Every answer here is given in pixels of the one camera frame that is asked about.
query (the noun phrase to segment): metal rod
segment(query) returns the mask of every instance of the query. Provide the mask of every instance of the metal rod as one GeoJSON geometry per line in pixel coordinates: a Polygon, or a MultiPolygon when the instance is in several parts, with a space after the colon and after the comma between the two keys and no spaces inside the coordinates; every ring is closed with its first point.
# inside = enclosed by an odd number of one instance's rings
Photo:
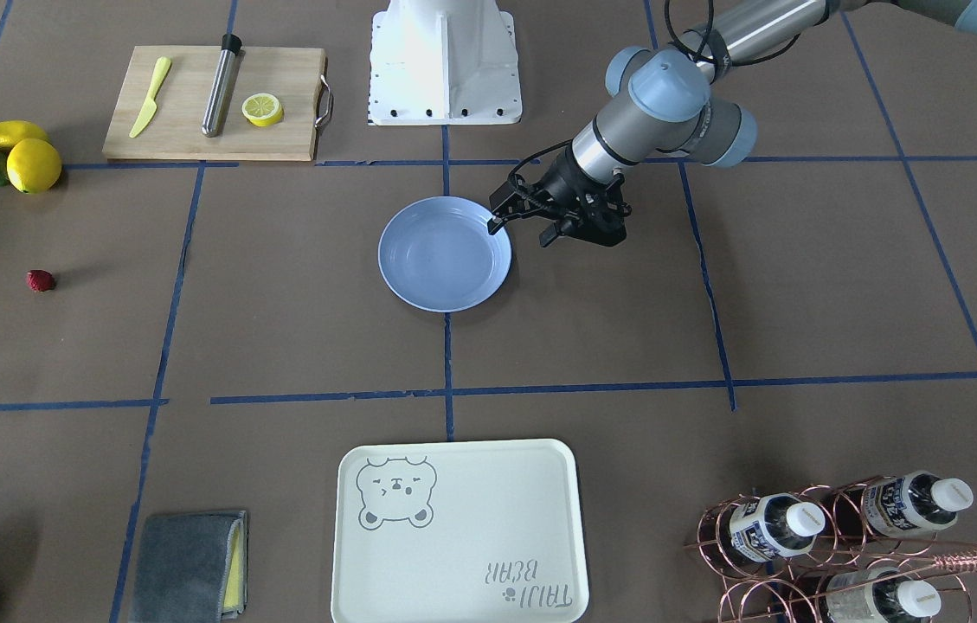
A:
{"type": "MultiPolygon", "coordinates": [[[[730,59],[746,62],[820,23],[826,10],[826,0],[748,0],[715,16],[712,28],[725,40],[730,59]]],[[[681,35],[685,46],[693,51],[699,47],[701,36],[695,30],[702,31],[705,25],[698,24],[681,35]]],[[[704,47],[704,55],[712,55],[710,48],[704,47]]],[[[713,64],[697,61],[697,67],[707,80],[715,79],[713,64]]]]}
{"type": "Polygon", "coordinates": [[[204,137],[218,137],[222,132],[222,123],[227,118],[227,105],[230,103],[230,92],[235,88],[235,76],[238,75],[238,55],[242,51],[242,39],[227,33],[222,36],[222,51],[219,52],[219,66],[215,68],[215,82],[211,83],[211,95],[208,96],[207,111],[203,112],[204,137]]]}

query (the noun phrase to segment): white bottle cap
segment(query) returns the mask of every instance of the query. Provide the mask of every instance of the white bottle cap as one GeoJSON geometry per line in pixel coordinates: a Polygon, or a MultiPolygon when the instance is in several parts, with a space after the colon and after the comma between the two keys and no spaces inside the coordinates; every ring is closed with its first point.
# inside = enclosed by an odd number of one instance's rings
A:
{"type": "Polygon", "coordinates": [[[950,512],[958,512],[972,505],[972,489],[959,478],[944,478],[931,485],[930,496],[935,504],[950,512]]]}
{"type": "Polygon", "coordinates": [[[797,502],[788,506],[784,519],[788,521],[788,529],[800,536],[816,536],[827,525],[823,509],[810,502],[797,502]]]}
{"type": "Polygon", "coordinates": [[[896,590],[896,599],[900,607],[911,616],[923,619],[934,616],[942,611],[942,595],[923,580],[904,580],[896,590]]]}

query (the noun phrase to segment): black cable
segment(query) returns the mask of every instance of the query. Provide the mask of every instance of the black cable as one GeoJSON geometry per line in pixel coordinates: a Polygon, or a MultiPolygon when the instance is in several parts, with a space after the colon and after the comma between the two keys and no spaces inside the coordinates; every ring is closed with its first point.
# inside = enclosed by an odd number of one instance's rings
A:
{"type": "MultiPolygon", "coordinates": [[[[673,39],[673,47],[681,51],[683,55],[689,56],[689,60],[692,62],[704,61],[718,67],[718,63],[715,61],[715,59],[710,58],[710,56],[703,55],[703,51],[707,47],[707,42],[710,40],[710,32],[712,32],[715,25],[715,0],[707,0],[707,23],[704,27],[703,33],[701,33],[701,41],[699,41],[699,48],[697,48],[697,50],[692,50],[692,48],[687,47],[685,41],[682,41],[681,38],[677,36],[677,29],[673,28],[673,22],[669,15],[670,1],[671,0],[665,0],[665,27],[667,30],[669,30],[669,36],[673,39]]],[[[734,61],[730,63],[730,66],[749,67],[754,66],[757,63],[772,61],[773,59],[777,58],[777,56],[780,56],[782,53],[790,50],[792,46],[795,46],[798,39],[800,39],[800,35],[793,36],[793,38],[785,44],[784,48],[780,48],[780,50],[773,52],[771,55],[761,56],[761,58],[750,61],[734,61]]]]}
{"type": "Polygon", "coordinates": [[[707,29],[707,36],[701,41],[701,48],[699,52],[692,50],[685,46],[685,41],[682,41],[679,36],[677,36],[677,29],[673,28],[673,22],[669,17],[669,3],[670,0],[665,0],[665,27],[669,30],[669,36],[673,39],[673,47],[677,48],[682,55],[686,55],[692,62],[705,61],[710,64],[717,64],[715,59],[707,58],[703,55],[703,46],[705,46],[707,39],[710,38],[710,28],[707,29]]]}
{"type": "Polygon", "coordinates": [[[795,46],[796,40],[798,40],[798,39],[800,39],[800,35],[793,36],[793,38],[788,41],[788,44],[786,44],[786,46],[784,48],[780,48],[780,50],[777,50],[776,52],[773,52],[771,55],[762,56],[762,58],[760,58],[760,59],[754,59],[752,61],[744,61],[744,62],[741,62],[741,63],[734,63],[734,66],[733,67],[748,67],[748,66],[754,66],[757,63],[764,63],[765,61],[772,61],[773,59],[777,58],[777,56],[780,56],[780,55],[782,55],[782,53],[785,53],[788,50],[790,50],[790,48],[792,48],[792,46],[795,46]]]}
{"type": "Polygon", "coordinates": [[[544,149],[544,150],[542,150],[540,152],[530,154],[530,155],[528,155],[528,157],[525,157],[523,159],[520,159],[519,164],[516,164],[515,165],[515,169],[512,169],[511,170],[511,173],[508,173],[507,174],[507,183],[508,183],[508,185],[511,186],[511,189],[512,190],[515,190],[515,194],[517,194],[520,197],[522,197],[524,199],[524,201],[530,202],[530,204],[532,204],[533,206],[535,206],[535,208],[537,208],[537,209],[546,210],[546,212],[552,212],[552,210],[554,210],[554,209],[551,208],[551,206],[549,206],[547,204],[544,204],[544,202],[540,202],[540,201],[536,200],[536,198],[533,197],[531,193],[528,193],[527,192],[527,189],[525,189],[524,186],[523,186],[524,179],[523,179],[523,177],[521,177],[521,175],[519,175],[519,170],[522,169],[524,166],[530,164],[530,162],[533,161],[533,159],[535,159],[537,157],[543,157],[543,155],[546,155],[548,153],[551,153],[552,151],[560,150],[561,147],[567,146],[571,142],[572,142],[571,140],[570,141],[561,141],[560,143],[558,143],[558,145],[554,145],[554,146],[551,146],[551,147],[546,147],[546,149],[544,149]]]}

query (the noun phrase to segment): bear drawing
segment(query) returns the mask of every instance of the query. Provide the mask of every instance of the bear drawing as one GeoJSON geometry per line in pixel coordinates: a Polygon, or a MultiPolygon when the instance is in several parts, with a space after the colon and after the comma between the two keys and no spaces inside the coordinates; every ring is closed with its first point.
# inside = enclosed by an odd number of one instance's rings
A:
{"type": "Polygon", "coordinates": [[[404,521],[424,528],[434,519],[430,490],[438,480],[434,466],[408,458],[369,462],[357,473],[357,489],[364,506],[357,519],[362,528],[376,530],[385,521],[404,521]]]}

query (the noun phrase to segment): black cap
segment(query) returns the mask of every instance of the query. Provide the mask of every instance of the black cap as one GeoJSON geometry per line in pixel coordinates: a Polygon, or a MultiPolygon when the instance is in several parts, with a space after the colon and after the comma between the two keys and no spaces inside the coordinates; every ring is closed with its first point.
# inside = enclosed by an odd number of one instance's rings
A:
{"type": "Polygon", "coordinates": [[[222,36],[222,48],[223,50],[230,50],[231,52],[239,53],[242,51],[242,39],[238,36],[231,35],[227,33],[222,36]]]}

